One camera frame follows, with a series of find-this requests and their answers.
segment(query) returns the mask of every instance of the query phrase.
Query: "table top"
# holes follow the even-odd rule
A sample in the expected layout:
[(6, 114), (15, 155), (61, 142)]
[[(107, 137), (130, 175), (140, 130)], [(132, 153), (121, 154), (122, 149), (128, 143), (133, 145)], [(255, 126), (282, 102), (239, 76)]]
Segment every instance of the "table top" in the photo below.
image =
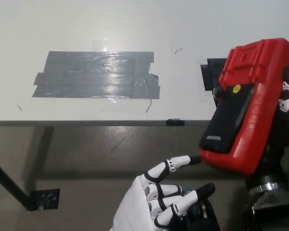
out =
[[(0, 1), (0, 125), (209, 120), (200, 65), (277, 37), (289, 41), (289, 1)], [(32, 98), (49, 51), (153, 51), (159, 99)]]

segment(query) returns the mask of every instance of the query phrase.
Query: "silver duct tape patch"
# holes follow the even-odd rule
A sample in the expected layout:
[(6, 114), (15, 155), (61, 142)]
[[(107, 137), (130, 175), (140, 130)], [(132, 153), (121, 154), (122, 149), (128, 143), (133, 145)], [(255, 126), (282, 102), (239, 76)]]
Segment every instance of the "silver duct tape patch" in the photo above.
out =
[(144, 76), (134, 74), (94, 74), (69, 72), (62, 74), (38, 73), (34, 85), (133, 85), (158, 86), (158, 77), (153, 74)]
[(217, 141), (220, 141), (220, 140), (221, 140), (221, 137), (220, 137), (220, 136), (207, 136), (207, 139), (208, 139), (208, 140), (217, 140)]
[(153, 52), (49, 52), (32, 97), (159, 99)]
[(160, 86), (37, 86), (33, 97), (159, 99)]
[(50, 51), (47, 62), (95, 62), (95, 63), (154, 63), (154, 52), (145, 51), (107, 51), (107, 52), (69, 52)]

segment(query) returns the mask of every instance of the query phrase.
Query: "black metal table leg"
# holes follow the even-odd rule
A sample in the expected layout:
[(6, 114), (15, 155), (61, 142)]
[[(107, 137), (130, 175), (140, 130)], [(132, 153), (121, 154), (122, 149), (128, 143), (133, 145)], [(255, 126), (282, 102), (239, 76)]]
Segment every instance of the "black metal table leg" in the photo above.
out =
[(27, 210), (38, 210), (38, 206), (18, 187), (18, 185), (2, 170), (2, 168), (0, 168), (0, 184)]

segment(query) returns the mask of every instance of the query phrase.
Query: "metal ring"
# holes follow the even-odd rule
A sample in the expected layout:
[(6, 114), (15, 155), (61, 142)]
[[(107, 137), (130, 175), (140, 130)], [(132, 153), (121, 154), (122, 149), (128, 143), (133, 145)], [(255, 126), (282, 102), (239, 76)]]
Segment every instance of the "metal ring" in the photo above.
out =
[(262, 193), (266, 191), (276, 190), (276, 189), (288, 189), (288, 185), (286, 183), (267, 183), (263, 185), (259, 185), (255, 188), (250, 189), (249, 194), (253, 195), (256, 193)]

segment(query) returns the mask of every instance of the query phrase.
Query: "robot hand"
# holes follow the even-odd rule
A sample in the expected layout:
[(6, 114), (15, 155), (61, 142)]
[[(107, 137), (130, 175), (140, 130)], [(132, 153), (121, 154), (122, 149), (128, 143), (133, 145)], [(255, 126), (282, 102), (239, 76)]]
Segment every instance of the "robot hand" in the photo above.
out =
[(190, 206), (215, 191), (213, 183), (184, 195), (177, 185), (159, 184), (169, 172), (201, 162), (200, 156), (180, 156), (166, 160), (136, 177), (115, 214), (110, 231), (168, 231)]

